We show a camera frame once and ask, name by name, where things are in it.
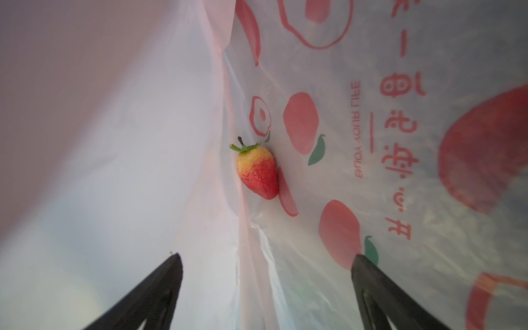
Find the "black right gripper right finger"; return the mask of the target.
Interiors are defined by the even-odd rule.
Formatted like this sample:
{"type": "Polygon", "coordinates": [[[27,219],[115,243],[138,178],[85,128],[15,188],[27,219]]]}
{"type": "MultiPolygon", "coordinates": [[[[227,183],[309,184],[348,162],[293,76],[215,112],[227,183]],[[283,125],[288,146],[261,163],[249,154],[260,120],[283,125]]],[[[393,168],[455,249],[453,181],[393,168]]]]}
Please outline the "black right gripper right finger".
{"type": "Polygon", "coordinates": [[[449,330],[364,255],[354,258],[351,280],[365,329],[449,330]]]}

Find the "pink printed plastic bag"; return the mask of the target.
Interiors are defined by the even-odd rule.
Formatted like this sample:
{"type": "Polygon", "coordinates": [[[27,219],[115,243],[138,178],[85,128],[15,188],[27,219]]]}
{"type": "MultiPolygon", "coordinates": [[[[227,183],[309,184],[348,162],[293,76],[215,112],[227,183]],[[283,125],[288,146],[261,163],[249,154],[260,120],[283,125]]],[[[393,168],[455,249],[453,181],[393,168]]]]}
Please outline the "pink printed plastic bag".
{"type": "Polygon", "coordinates": [[[174,254],[172,329],[363,329],[358,254],[526,329],[527,2],[2,1],[1,328],[83,329],[174,254]]]}

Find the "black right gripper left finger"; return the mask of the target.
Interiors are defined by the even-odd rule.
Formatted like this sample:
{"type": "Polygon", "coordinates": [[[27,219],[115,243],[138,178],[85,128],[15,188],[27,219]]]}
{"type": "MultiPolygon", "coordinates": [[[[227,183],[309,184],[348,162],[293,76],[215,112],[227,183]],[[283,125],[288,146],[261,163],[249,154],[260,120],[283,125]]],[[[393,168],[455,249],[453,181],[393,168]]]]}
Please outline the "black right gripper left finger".
{"type": "Polygon", "coordinates": [[[184,274],[181,261],[179,254],[167,258],[87,329],[169,330],[184,274]]]}

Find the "red strawberry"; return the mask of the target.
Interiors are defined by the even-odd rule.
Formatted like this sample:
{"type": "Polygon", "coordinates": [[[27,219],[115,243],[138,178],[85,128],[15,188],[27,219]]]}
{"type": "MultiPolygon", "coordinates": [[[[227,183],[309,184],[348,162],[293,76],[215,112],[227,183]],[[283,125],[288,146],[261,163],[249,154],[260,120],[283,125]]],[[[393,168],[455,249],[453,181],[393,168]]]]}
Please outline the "red strawberry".
{"type": "Polygon", "coordinates": [[[272,200],[279,194],[276,160],[272,153],[259,143],[245,145],[239,136],[240,146],[230,145],[238,152],[236,172],[244,185],[258,196],[272,200]]]}

